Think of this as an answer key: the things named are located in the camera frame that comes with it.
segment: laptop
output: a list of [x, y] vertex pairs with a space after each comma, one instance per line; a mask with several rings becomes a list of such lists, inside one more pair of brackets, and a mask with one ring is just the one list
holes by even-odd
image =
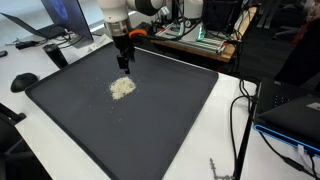
[[10, 19], [14, 23], [18, 24], [19, 26], [29, 31], [30, 33], [46, 39], [53, 39], [55, 37], [66, 34], [65, 29], [63, 27], [57, 26], [55, 24], [36, 30], [33, 27], [31, 27], [29, 24], [25, 23], [24, 21], [22, 21], [21, 19], [15, 16], [11, 16], [5, 13], [0, 13], [0, 14]]
[[258, 89], [259, 102], [256, 106], [255, 116], [308, 94], [315, 94], [315, 92], [264, 78]]
[[320, 157], [320, 97], [307, 95], [267, 111], [254, 129]]
[[254, 129], [320, 157], [320, 96], [270, 79], [263, 79], [258, 94]]

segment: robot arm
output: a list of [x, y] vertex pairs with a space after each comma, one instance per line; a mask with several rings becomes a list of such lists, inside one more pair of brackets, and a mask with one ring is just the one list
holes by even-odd
[[[120, 69], [130, 74], [129, 60], [134, 61], [134, 46], [129, 37], [131, 25], [128, 8], [142, 14], [153, 16], [162, 7], [165, 0], [98, 0], [116, 48], [120, 50], [117, 56]], [[184, 17], [187, 19], [182, 27], [190, 33], [183, 34], [183, 40], [195, 41], [201, 25], [197, 20], [202, 16], [203, 0], [184, 0]]]
[[130, 74], [129, 60], [134, 61], [134, 46], [129, 38], [131, 25], [128, 7], [131, 10], [152, 16], [161, 8], [164, 0], [98, 0], [116, 48], [120, 50], [117, 60], [120, 69]]

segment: black cable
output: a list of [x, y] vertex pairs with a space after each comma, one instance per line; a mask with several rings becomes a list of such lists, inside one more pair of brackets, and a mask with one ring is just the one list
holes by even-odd
[[73, 46], [75, 44], [77, 44], [78, 42], [80, 42], [82, 40], [83, 36], [76, 42], [72, 43], [72, 44], [69, 44], [68, 46], [64, 46], [64, 47], [59, 47], [60, 49], [64, 49], [64, 48], [67, 48], [67, 47], [70, 47], [70, 46]]
[[236, 166], [237, 166], [237, 150], [236, 150], [236, 145], [235, 145], [235, 141], [234, 141], [234, 134], [233, 134], [233, 121], [232, 121], [232, 109], [233, 109], [233, 105], [234, 103], [240, 99], [240, 98], [244, 98], [246, 96], [239, 96], [237, 98], [235, 98], [232, 103], [231, 103], [231, 106], [230, 106], [230, 133], [231, 133], [231, 140], [232, 140], [232, 149], [233, 149], [233, 158], [234, 158], [234, 169], [236, 169]]
[[303, 165], [297, 163], [296, 161], [292, 160], [291, 158], [289, 157], [286, 157], [286, 156], [283, 156], [281, 155], [278, 151], [276, 151], [272, 146], [271, 144], [268, 142], [268, 140], [265, 138], [265, 136], [259, 132], [259, 134], [261, 135], [262, 139], [264, 140], [264, 142], [268, 145], [268, 147], [276, 154], [278, 155], [286, 164], [288, 164], [289, 166], [291, 166], [292, 168], [298, 170], [298, 171], [301, 171], [301, 172], [304, 172], [305, 174], [311, 176], [311, 177], [314, 177], [313, 174], [311, 174], [309, 171], [307, 171]]
[[309, 154], [309, 157], [310, 157], [310, 160], [311, 160], [311, 163], [312, 163], [312, 171], [313, 171], [314, 179], [315, 180], [319, 180], [319, 178], [317, 176], [317, 173], [316, 173], [315, 164], [314, 164], [314, 161], [313, 161], [313, 155]]

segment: black device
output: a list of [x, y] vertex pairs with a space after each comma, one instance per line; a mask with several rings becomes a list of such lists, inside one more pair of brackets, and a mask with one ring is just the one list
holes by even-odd
[[32, 73], [24, 73], [16, 76], [11, 84], [11, 92], [17, 93], [27, 89], [30, 85], [36, 83], [38, 77]]
[[8, 55], [8, 52], [6, 50], [0, 51], [0, 57], [4, 57], [6, 55]]
[[62, 69], [68, 65], [66, 58], [60, 51], [57, 44], [47, 44], [43, 47], [43, 50], [59, 69]]
[[29, 31], [30, 33], [37, 35], [37, 36], [40, 36], [40, 37], [43, 37], [43, 38], [46, 38], [46, 39], [52, 39], [57, 36], [64, 35], [66, 33], [63, 27], [60, 27], [60, 26], [57, 26], [54, 24], [36, 30], [33, 27], [31, 27], [29, 24], [27, 24], [24, 21], [22, 21], [21, 19], [19, 19], [18, 17], [11, 16], [11, 15], [8, 15], [5, 13], [0, 13], [0, 14], [5, 16], [6, 18], [10, 19], [14, 23], [18, 24], [20, 27], [24, 28], [25, 30]]
[[254, 129], [320, 157], [320, 97], [307, 95], [255, 118]]
[[206, 30], [233, 33], [243, 0], [204, 0], [203, 24]]
[[256, 106], [255, 115], [259, 116], [291, 100], [311, 93], [316, 92], [264, 78], [258, 91], [259, 102]]
[[41, 0], [55, 25], [93, 41], [78, 0]]

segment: electronic equipment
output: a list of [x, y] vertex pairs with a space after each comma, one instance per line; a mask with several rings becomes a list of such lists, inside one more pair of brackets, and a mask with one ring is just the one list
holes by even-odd
[[203, 24], [206, 30], [232, 34], [243, 0], [204, 0]]
[[93, 41], [78, 0], [41, 0], [53, 23]]
[[[117, 56], [119, 67], [124, 69], [126, 74], [130, 74], [129, 61], [134, 62], [135, 49], [130, 38], [132, 31], [128, 8], [144, 15], [153, 16], [160, 10], [164, 0], [98, 0], [98, 2], [115, 46], [120, 50], [120, 55]], [[183, 19], [186, 20], [180, 23], [183, 28], [182, 35], [180, 35], [182, 40], [195, 41], [199, 36], [202, 27], [202, 23], [200, 23], [202, 7], [203, 0], [184, 0], [183, 16], [185, 18]], [[140, 34], [146, 36], [147, 32], [144, 31]]]
[[320, 157], [320, 97], [307, 95], [255, 118], [254, 129]]
[[307, 151], [320, 155], [320, 134], [310, 134], [319, 127], [316, 124], [320, 122], [320, 112], [307, 106], [318, 102], [319, 95], [311, 90], [264, 78], [258, 89], [254, 129], [294, 147], [300, 144]]
[[61, 35], [66, 34], [63, 27], [57, 26], [55, 24], [52, 24], [50, 26], [46, 26], [44, 28], [36, 30], [33, 27], [31, 27], [29, 24], [27, 24], [26, 22], [19, 19], [18, 17], [11, 16], [11, 15], [8, 15], [5, 13], [0, 13], [0, 14], [5, 16], [6, 18], [11, 20], [12, 22], [16, 23], [20, 27], [24, 28], [25, 30], [29, 31], [30, 33], [37, 35], [37, 36], [40, 36], [40, 37], [43, 37], [43, 38], [46, 38], [46, 39], [53, 39], [57, 36], [61, 36]]

